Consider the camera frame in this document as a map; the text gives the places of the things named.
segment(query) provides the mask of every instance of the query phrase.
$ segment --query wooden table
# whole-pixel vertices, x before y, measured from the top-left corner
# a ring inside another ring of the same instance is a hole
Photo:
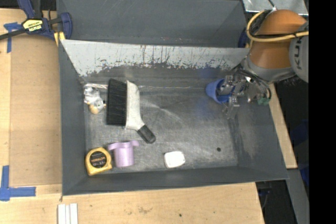
[[[0,34],[4,23],[25,18],[0,8]],[[26,34],[12,44],[7,54],[7,40],[0,41],[0,169],[9,165],[10,186],[37,188],[36,197],[0,201],[0,223],[57,223],[57,205],[70,203],[78,204],[80,224],[264,223],[254,183],[62,197],[57,47]],[[272,96],[286,167],[297,168],[274,87]]]

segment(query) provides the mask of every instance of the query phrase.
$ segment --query white brush handle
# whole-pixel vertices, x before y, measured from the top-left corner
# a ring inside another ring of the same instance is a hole
[[[127,129],[133,129],[147,142],[154,143],[155,136],[144,124],[140,115],[140,91],[137,85],[127,81],[127,114],[126,125]]]

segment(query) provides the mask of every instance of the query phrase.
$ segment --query white sponge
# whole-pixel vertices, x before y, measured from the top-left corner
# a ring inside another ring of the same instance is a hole
[[[185,163],[184,155],[181,151],[171,151],[164,154],[164,164],[167,168],[175,168]]]

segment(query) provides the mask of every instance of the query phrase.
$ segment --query yellow tape measure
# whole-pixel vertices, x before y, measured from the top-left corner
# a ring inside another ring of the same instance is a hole
[[[90,176],[110,170],[111,155],[103,147],[94,148],[86,155],[85,165]]]

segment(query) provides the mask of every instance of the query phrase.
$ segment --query blue object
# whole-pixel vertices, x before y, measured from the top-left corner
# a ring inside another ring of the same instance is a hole
[[[35,11],[30,0],[17,0],[17,4],[19,5],[20,9],[25,12],[27,19],[35,17]]]
[[[72,21],[69,13],[62,13],[59,20],[48,21],[46,18],[43,18],[42,12],[40,11],[40,0],[17,0],[17,3],[22,9],[26,16],[27,20],[36,19],[41,20],[43,23],[40,29],[34,29],[33,31],[26,30],[26,33],[29,35],[40,35],[47,37],[51,40],[55,40],[55,31],[52,30],[49,23],[63,23],[63,32],[65,38],[69,39],[72,33]]]
[[[9,201],[11,197],[35,196],[36,187],[9,188],[9,165],[2,167],[0,201]]]
[[[295,147],[300,145],[309,139],[309,121],[308,119],[302,120],[301,124],[299,124],[296,128],[294,128],[289,133],[292,145]],[[301,162],[299,158],[299,169],[301,172],[301,177],[303,181],[309,186],[309,163]]]
[[[212,99],[215,100],[218,104],[227,103],[229,101],[230,96],[232,95],[232,92],[227,95],[218,95],[216,90],[219,89],[220,84],[224,81],[224,79],[218,79],[216,81],[210,82],[205,87],[205,92],[208,96],[210,96]]]
[[[12,32],[13,30],[22,29],[21,24],[18,24],[17,22],[4,24],[4,27],[8,32]],[[10,53],[11,51],[12,51],[12,38],[9,37],[8,40],[7,40],[7,53]]]

